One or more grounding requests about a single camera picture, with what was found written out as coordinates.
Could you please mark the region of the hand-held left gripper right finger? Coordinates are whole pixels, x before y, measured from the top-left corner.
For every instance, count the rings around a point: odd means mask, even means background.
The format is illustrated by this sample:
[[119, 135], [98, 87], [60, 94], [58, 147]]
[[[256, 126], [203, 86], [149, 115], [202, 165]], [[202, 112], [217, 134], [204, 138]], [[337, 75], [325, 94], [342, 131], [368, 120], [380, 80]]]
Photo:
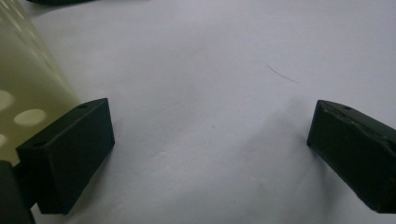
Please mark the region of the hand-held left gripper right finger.
[[370, 209], [396, 214], [396, 130], [350, 106], [319, 100], [307, 145]]

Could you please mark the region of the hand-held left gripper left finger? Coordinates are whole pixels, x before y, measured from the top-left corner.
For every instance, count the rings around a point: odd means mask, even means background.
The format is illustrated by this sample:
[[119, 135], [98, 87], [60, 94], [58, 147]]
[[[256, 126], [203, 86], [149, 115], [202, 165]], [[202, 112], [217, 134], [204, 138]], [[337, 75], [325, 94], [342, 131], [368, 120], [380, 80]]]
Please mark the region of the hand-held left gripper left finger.
[[114, 145], [103, 98], [76, 106], [17, 147], [40, 211], [68, 214]]

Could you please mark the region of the pale yellow perforated plastic basket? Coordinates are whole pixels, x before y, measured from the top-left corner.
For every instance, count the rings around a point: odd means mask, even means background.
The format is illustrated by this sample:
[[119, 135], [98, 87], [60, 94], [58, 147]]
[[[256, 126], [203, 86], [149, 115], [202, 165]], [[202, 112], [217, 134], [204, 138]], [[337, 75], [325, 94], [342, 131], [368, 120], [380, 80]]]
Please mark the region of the pale yellow perforated plastic basket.
[[80, 104], [18, 0], [0, 0], [0, 160]]

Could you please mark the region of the thin dark hair strand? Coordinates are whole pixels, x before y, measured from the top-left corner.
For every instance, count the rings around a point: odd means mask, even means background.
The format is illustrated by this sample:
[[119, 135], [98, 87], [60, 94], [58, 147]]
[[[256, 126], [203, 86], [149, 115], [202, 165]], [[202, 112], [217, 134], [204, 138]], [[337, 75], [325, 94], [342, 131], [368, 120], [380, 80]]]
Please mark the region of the thin dark hair strand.
[[270, 69], [272, 72], [274, 72], [274, 73], [277, 74], [278, 76], [280, 76], [280, 77], [282, 77], [282, 78], [285, 78], [286, 80], [291, 81], [291, 82], [293, 82], [293, 83], [299, 84], [299, 82], [298, 82], [297, 80], [294, 80], [294, 79], [292, 79], [292, 78], [290, 78], [290, 77], [286, 77], [286, 76], [282, 75], [281, 73], [277, 72], [273, 67], [271, 67], [269, 64], [267, 64], [266, 66], [268, 67], [268, 69]]

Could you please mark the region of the dark object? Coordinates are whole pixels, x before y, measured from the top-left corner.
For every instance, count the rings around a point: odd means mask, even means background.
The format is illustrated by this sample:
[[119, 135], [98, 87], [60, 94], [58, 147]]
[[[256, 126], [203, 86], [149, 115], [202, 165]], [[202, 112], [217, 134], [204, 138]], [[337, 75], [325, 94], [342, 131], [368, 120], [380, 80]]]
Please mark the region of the dark object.
[[71, 4], [79, 4], [84, 2], [89, 2], [92, 0], [27, 0], [29, 2], [47, 6], [62, 6], [62, 5], [71, 5]]

